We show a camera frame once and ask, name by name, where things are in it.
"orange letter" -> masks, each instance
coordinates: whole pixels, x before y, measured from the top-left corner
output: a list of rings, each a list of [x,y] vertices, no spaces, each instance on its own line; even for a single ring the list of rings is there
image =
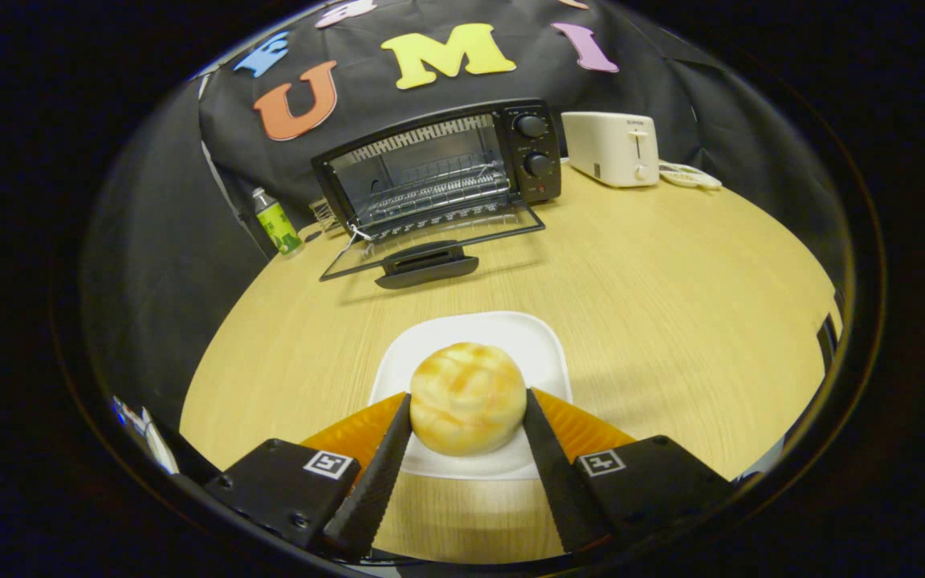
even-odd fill
[[[308,132],[309,129],[330,116],[334,105],[337,104],[337,90],[334,88],[334,79],[331,77],[331,69],[336,65],[337,62],[327,61],[306,70],[299,77],[300,80],[311,85],[312,98],[316,102],[312,105],[312,110],[301,116],[292,116],[291,111],[287,110],[285,95],[291,89],[291,82],[280,84],[279,87],[259,97],[252,108],[259,111],[263,120],[263,129],[267,131],[269,138],[275,141],[290,141],[295,136]]]

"white plate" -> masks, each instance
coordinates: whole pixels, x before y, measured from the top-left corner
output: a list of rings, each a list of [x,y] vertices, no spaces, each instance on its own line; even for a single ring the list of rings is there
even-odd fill
[[[401,333],[388,347],[370,393],[370,405],[409,391],[416,367],[430,354],[459,341],[502,348],[519,366],[528,387],[573,402],[562,344],[544,321],[517,311],[477,312],[432,319]],[[452,479],[537,479],[524,428],[498,450],[453,458],[427,449],[412,434],[401,471]]]

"letter m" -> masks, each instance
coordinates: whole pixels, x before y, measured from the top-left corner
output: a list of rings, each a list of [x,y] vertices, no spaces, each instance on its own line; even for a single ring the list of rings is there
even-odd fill
[[[421,87],[437,80],[436,74],[423,68],[428,63],[447,76],[456,76],[465,55],[470,74],[488,74],[516,70],[516,63],[506,59],[491,37],[489,23],[460,23],[452,29],[448,43],[438,43],[422,34],[405,34],[386,40],[381,48],[395,52],[401,78],[395,82],[403,89]]]

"wooden table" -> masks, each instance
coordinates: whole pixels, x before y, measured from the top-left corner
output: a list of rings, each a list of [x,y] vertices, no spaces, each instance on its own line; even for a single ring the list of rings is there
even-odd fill
[[[404,290],[382,271],[320,283],[346,237],[276,257],[202,356],[181,433],[226,469],[363,409],[388,345],[445,315],[524,311],[566,355],[573,403],[635,438],[665,434],[723,476],[755,463],[823,377],[833,284],[777,221],[726,189],[602,186],[567,165],[547,228],[467,246],[476,273]],[[430,560],[561,555],[539,480],[401,474],[374,547]]]

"green bottle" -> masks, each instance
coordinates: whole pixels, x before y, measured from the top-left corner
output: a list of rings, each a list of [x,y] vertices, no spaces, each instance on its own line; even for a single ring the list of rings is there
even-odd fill
[[[287,215],[283,213],[279,202],[268,195],[262,187],[252,191],[252,200],[255,203],[256,218],[267,230],[267,235],[280,254],[298,253],[302,248],[302,240],[295,234],[294,227],[287,220]]]

